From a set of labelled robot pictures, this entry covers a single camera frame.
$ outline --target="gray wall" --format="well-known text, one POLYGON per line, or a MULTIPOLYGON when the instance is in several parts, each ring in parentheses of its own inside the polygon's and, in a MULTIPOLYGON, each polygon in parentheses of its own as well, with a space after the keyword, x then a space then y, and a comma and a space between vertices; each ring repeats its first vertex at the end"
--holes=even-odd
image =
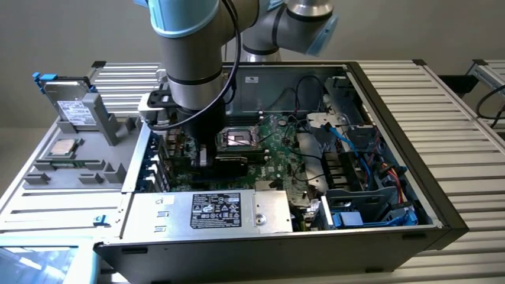
MULTIPOLYGON (((80 76, 94 60, 158 61, 146 10, 130 2, 2 0, 0 126, 44 127, 54 118, 30 80, 34 71, 80 76)), ((474 58, 505 59, 502 0, 334 0, 334 4, 339 23, 319 59, 422 58, 438 73, 465 72, 474 58)), ((283 52, 283 59, 314 58, 283 52)))

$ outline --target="robotic arm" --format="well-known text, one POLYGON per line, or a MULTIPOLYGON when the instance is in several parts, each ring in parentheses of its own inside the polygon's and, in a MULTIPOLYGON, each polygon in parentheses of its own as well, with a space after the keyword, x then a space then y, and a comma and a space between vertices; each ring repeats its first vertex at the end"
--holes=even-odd
POLYGON ((222 100, 234 84, 239 58, 279 59, 278 48, 317 56, 335 24, 329 0, 134 0, 147 7, 161 43, 165 79, 178 105, 178 123, 211 156, 214 137, 225 126, 222 100), (241 52, 243 32, 245 52, 241 52), (237 57, 223 85, 221 47, 237 40, 237 57))

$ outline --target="capacitor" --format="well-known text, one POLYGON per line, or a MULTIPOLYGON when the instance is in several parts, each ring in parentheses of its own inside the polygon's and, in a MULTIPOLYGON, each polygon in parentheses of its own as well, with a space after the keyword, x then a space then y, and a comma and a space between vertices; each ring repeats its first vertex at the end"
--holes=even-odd
POLYGON ((277 125, 278 125, 279 127, 285 127, 285 126, 287 125, 286 120, 278 120, 278 121, 277 121, 277 125))

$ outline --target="monitor screen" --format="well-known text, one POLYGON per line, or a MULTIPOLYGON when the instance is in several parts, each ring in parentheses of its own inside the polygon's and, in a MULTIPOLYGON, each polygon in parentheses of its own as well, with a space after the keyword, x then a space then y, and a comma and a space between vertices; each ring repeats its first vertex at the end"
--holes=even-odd
POLYGON ((77 247, 0 247, 1 283, 62 283, 77 247))

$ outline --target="warning label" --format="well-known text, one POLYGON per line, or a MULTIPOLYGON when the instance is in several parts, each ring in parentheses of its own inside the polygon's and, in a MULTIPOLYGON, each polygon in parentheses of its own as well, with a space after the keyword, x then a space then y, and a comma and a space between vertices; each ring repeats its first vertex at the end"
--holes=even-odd
POLYGON ((193 194, 190 227, 241 227, 239 193, 193 194))
POLYGON ((89 109, 80 101, 57 101, 60 109, 65 114, 66 119, 74 126, 96 125, 93 115, 89 109))

